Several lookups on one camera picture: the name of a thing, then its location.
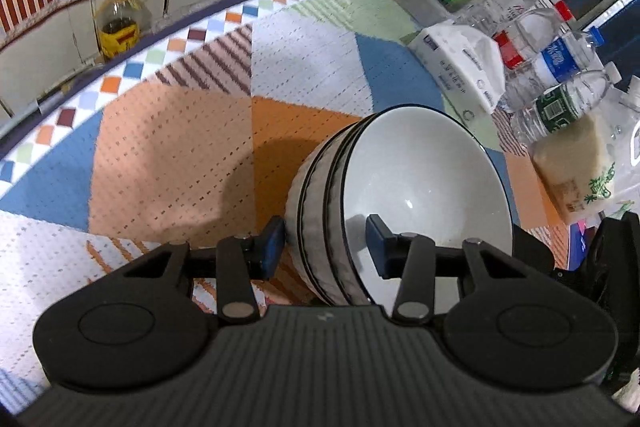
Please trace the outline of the blue label water bottle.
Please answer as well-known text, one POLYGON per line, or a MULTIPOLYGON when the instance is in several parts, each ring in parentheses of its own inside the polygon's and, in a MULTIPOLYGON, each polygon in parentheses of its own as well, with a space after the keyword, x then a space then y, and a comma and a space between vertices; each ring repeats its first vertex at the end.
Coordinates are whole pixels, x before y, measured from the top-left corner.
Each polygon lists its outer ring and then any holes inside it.
POLYGON ((499 107, 509 113, 533 102, 537 96, 572 79, 598 63, 597 47, 605 38, 596 26, 587 31, 564 32, 530 61, 506 73, 506 92, 499 107))

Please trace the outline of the white bowl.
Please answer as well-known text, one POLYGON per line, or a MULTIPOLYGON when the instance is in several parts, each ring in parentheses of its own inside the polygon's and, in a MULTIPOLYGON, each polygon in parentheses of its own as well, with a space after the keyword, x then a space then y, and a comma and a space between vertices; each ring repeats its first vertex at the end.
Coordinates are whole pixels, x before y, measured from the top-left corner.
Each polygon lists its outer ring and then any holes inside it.
POLYGON ((285 226, 292 262, 308 288, 330 306, 346 306, 324 240, 323 213, 329 171, 351 124, 320 143, 297 170, 285 204, 285 226))
POLYGON ((458 248, 479 237, 512 253, 506 189, 487 150, 439 110, 401 105, 374 114, 352 150, 344 184, 349 245, 374 298, 392 309, 398 277, 382 279, 366 242, 366 220, 379 215, 395 234, 420 234, 458 248))
POLYGON ((349 132, 335 155, 326 187, 323 213, 326 252, 330 256, 336 280, 348 298, 346 306, 370 306, 384 303, 382 298, 376 299, 372 296, 360 274, 361 265, 354 257, 358 249, 349 245, 350 234, 347 232, 348 218, 345 216, 344 203, 344 184, 352 150, 360 135, 376 118, 378 116, 372 115, 356 122, 357 127, 349 132))

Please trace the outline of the patchwork tablecloth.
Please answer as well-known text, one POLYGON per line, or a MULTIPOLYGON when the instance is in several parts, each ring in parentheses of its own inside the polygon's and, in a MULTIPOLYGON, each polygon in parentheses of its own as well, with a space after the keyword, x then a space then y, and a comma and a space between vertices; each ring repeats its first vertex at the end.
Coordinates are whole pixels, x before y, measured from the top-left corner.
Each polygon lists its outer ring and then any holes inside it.
POLYGON ((32 326, 158 244, 283 212, 305 158, 378 110, 445 109, 395 0, 246 0, 100 72, 1 156, 1 402, 47 388, 32 326))

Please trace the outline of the green label water bottle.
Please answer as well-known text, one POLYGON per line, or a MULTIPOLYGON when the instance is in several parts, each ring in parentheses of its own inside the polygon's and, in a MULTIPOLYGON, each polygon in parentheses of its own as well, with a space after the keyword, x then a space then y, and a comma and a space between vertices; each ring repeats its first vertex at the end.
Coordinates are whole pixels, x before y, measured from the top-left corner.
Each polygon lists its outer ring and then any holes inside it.
POLYGON ((608 89, 622 80, 613 62, 600 70, 586 70, 544 91, 518 109, 511 118, 511 129, 523 145, 532 145, 590 113, 608 89))

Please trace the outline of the tissue pack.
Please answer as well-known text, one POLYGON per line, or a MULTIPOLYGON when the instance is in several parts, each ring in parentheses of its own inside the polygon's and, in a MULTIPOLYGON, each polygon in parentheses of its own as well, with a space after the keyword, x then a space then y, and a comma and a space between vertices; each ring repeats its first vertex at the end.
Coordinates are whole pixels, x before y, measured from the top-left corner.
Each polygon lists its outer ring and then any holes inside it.
POLYGON ((439 23, 423 28, 408 48, 465 124, 495 112, 506 75, 493 38, 471 26, 439 23))

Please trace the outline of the floor oil jug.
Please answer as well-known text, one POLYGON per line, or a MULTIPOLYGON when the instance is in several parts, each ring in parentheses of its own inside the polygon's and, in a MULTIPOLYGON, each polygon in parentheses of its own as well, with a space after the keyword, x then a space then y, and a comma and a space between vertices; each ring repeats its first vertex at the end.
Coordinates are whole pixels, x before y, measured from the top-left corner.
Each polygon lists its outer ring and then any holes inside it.
POLYGON ((104 0, 94 14, 100 53, 105 61, 133 48, 148 23, 145 0, 104 0))

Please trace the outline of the clear water bottle white cap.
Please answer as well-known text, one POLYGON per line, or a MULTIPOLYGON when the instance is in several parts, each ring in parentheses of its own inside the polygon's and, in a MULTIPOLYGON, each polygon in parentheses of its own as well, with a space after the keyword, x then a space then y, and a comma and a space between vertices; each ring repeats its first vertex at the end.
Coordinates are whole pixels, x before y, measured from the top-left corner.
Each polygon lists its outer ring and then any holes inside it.
POLYGON ((538 0, 474 0, 455 18, 458 25, 470 26, 492 37, 500 29, 531 9, 538 0))

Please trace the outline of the rice bag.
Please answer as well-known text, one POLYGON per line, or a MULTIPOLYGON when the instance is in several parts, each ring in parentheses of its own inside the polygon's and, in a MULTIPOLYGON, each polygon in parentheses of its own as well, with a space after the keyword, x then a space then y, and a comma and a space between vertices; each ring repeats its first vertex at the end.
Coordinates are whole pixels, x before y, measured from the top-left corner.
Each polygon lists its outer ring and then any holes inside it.
POLYGON ((639 211, 639 78, 533 145, 533 162, 568 225, 639 211))

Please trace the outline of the red label water bottle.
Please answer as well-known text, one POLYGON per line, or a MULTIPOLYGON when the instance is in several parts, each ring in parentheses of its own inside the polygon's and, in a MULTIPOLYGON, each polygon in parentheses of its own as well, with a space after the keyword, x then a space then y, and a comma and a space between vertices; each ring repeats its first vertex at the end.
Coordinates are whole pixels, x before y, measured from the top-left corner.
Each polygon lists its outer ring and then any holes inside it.
POLYGON ((533 60, 573 18, 567 4, 559 1, 553 8, 533 9, 507 23, 494 35, 503 65, 514 70, 533 60))

